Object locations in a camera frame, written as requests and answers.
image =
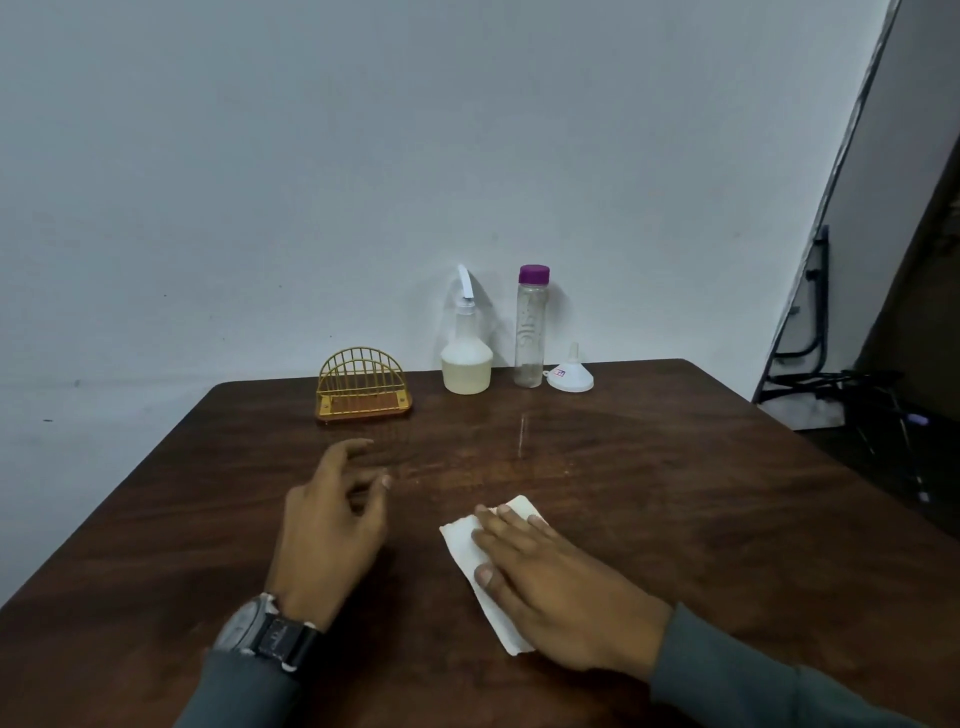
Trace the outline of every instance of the purple bottle cap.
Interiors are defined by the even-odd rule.
[[[550,282],[550,269],[545,265],[521,265],[520,283],[523,285],[546,285]]]

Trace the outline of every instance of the wood grain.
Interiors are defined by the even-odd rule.
[[[508,657],[438,527],[523,493],[646,589],[873,702],[960,722],[960,545],[680,360],[595,389],[481,395],[413,373],[405,418],[316,425],[316,381],[214,388],[0,611],[0,724],[169,726],[223,620],[262,586],[286,490],[377,440],[391,539],[328,637],[326,726],[682,723],[646,688]]]

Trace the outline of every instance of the spray bottle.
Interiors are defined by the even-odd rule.
[[[444,387],[457,395],[475,395],[490,386],[493,351],[477,332],[476,304],[470,273],[458,265],[463,296],[457,301],[457,321],[453,341],[440,352]]]

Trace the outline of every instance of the wristwatch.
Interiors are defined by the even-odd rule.
[[[284,672],[296,672],[321,633],[308,621],[283,617],[275,602],[276,597],[264,592],[240,607],[220,630],[213,649],[271,660]]]

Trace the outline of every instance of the gray sleeve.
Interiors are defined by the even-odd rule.
[[[650,679],[650,698],[705,728],[831,726],[916,728],[875,708],[825,674],[788,667],[677,606]]]
[[[298,683],[266,661],[211,650],[174,728],[279,728],[299,696]]]

